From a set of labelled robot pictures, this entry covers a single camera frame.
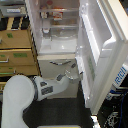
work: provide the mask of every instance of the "drawer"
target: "drawer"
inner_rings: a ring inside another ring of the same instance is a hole
[[[55,78],[76,63],[75,55],[43,55],[37,57],[43,78]]]
[[[38,75],[37,67],[34,66],[13,66],[13,67],[0,67],[0,77],[14,76],[17,74]]]
[[[31,48],[29,30],[0,31],[0,49]]]
[[[22,17],[26,15],[25,5],[0,6],[4,17]]]
[[[0,50],[0,66],[35,65],[31,49]]]

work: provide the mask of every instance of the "wooden cabinet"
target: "wooden cabinet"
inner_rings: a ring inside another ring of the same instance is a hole
[[[7,29],[0,31],[0,77],[23,74],[40,75],[36,50],[30,27],[26,30],[11,30],[14,18],[9,18]]]

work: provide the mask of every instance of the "white shelf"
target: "white shelf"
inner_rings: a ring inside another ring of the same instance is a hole
[[[78,28],[79,26],[77,24],[72,25],[51,25],[50,28],[64,28],[64,29],[74,29]]]
[[[78,8],[69,9],[40,9],[39,12],[78,12]]]
[[[77,19],[78,16],[63,16],[62,17],[62,20],[65,20],[65,19]],[[42,20],[54,20],[54,17],[53,16],[49,16],[48,18],[42,18]]]

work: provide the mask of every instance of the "black floor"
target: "black floor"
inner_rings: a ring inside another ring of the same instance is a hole
[[[50,99],[34,101],[24,114],[24,121],[29,128],[46,125],[79,125],[92,128],[93,122],[89,109],[84,106],[84,98],[79,90],[73,99]]]

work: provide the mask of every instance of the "open refrigerator door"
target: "open refrigerator door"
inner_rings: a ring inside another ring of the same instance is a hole
[[[76,59],[85,106],[98,113],[128,51],[128,17],[118,0],[81,0]]]

